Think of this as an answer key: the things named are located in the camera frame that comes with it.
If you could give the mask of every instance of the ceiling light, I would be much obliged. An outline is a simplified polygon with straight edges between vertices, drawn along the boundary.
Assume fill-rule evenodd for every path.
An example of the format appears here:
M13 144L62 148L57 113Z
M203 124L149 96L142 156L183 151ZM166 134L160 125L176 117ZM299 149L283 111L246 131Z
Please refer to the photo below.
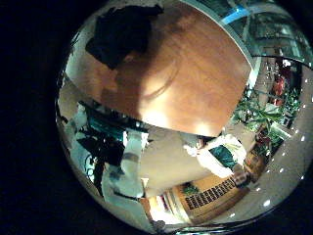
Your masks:
M264 206L264 207L268 207L268 206L270 206L270 204L271 204L271 201L270 201L270 200L266 200L266 201L264 202L263 206Z
M143 121L147 123L154 123L158 126L167 126L168 119L167 116L158 110L146 110L143 113Z

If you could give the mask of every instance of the red object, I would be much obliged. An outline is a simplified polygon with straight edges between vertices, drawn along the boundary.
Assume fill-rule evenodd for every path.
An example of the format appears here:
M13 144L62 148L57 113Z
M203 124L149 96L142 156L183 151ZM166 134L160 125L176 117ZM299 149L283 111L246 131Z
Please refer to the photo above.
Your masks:
M270 137L260 137L259 139L256 140L256 143L259 145L269 145L271 143L271 138Z
M275 96L281 96L284 93L285 90L285 78L283 76L279 76L275 79L274 85L273 85L273 93ZM283 100L274 99L273 104L277 106L281 106L283 104Z

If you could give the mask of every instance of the black background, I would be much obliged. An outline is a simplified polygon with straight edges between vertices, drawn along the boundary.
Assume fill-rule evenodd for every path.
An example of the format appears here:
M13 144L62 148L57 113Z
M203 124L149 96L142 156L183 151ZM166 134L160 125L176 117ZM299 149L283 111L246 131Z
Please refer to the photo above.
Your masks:
M67 46L104 1L0 1L1 234L145 234L115 219L71 172L54 117ZM312 42L312 1L281 1ZM312 167L281 207L237 234L313 234Z

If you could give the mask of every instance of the white shirt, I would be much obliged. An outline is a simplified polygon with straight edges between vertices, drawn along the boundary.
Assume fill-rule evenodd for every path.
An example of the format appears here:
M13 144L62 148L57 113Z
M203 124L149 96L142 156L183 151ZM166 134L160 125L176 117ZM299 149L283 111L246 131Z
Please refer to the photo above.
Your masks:
M246 150L237 138L231 134L221 135L208 142L205 146L207 151L202 151L199 155L197 155L196 147L184 146L184 148L191 156L197 157L197 160L202 167L209 169L213 174L221 178L225 178L232 175L233 171L230 168L225 167L208 151L220 145L225 146L231 152L235 162L243 165L246 157Z

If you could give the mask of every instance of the black bag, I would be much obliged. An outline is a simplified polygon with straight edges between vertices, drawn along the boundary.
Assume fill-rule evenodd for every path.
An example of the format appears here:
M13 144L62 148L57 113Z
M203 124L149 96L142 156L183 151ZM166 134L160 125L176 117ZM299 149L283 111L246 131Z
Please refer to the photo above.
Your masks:
M88 41L86 51L115 69L131 51L146 52L152 29L149 16L162 12L159 5L109 9L97 18L95 36Z

